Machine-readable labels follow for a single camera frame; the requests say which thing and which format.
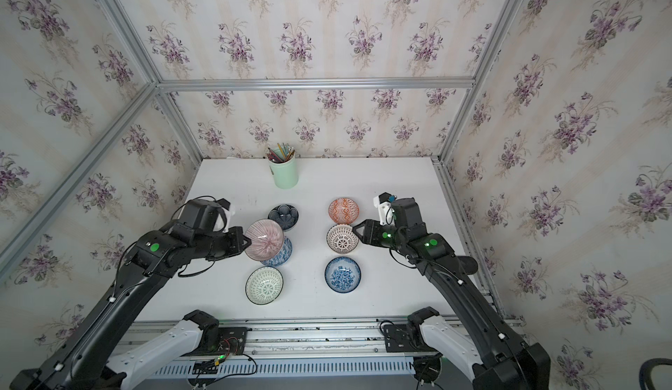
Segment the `maroon striped bowl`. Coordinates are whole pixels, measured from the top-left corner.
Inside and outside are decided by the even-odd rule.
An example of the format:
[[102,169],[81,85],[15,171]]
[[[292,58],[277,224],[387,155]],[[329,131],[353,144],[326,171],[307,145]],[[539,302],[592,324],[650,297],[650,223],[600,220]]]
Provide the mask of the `maroon striped bowl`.
[[256,262],[265,262],[275,257],[285,242],[284,231],[274,220],[258,220],[244,235],[251,241],[245,253]]

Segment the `green triangle pattern bowl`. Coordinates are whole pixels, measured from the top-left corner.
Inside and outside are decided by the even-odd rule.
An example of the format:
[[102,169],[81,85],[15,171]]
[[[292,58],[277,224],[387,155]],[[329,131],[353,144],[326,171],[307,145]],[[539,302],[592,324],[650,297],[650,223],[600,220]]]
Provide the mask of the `green triangle pattern bowl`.
[[252,304],[266,305],[274,302],[284,287],[281,272],[274,267],[260,267],[246,281],[245,294]]

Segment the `dark navy patterned bowl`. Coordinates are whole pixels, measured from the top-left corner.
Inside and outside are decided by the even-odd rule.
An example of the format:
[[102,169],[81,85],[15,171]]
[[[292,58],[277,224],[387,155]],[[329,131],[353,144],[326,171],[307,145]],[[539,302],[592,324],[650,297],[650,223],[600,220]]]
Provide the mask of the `dark navy patterned bowl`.
[[280,204],[269,212],[268,219],[276,222],[284,232],[289,231],[297,225],[299,211],[291,204]]

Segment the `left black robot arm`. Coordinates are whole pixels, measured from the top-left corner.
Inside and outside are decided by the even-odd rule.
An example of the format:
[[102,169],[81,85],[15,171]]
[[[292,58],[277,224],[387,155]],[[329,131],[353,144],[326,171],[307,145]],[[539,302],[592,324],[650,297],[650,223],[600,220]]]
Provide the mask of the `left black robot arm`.
[[185,315],[169,332],[114,356],[138,315],[193,260],[216,263],[251,244],[233,227],[235,210],[226,199],[191,199],[159,230],[144,234],[127,250],[115,280],[75,332],[40,367],[26,369],[12,389],[132,389],[173,360],[220,345],[220,323],[204,311]]

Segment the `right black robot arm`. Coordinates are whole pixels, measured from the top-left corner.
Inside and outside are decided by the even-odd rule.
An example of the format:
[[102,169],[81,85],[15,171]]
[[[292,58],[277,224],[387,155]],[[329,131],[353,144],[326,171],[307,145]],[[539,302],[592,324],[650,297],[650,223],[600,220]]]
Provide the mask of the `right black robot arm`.
[[528,344],[488,303],[470,277],[479,266],[457,255],[440,234],[428,232],[418,203],[384,192],[374,198],[378,220],[364,220],[353,232],[361,243],[402,255],[446,299],[467,333],[456,332],[431,307],[409,315],[415,344],[446,357],[475,389],[547,389],[551,357],[540,344]]

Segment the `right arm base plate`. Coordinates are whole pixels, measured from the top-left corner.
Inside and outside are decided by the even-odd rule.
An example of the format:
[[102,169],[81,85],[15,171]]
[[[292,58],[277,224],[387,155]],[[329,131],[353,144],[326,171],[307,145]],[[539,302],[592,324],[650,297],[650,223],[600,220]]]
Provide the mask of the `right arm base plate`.
[[419,330],[407,325],[397,325],[389,321],[379,324],[379,331],[384,338],[387,353],[435,353],[425,344]]

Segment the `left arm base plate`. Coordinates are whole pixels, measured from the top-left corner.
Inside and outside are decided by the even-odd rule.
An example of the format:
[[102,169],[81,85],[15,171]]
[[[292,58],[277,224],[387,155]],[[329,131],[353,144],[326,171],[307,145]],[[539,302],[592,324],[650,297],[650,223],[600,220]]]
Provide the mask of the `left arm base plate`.
[[220,327],[204,335],[201,349],[207,355],[242,355],[247,337],[246,327]]

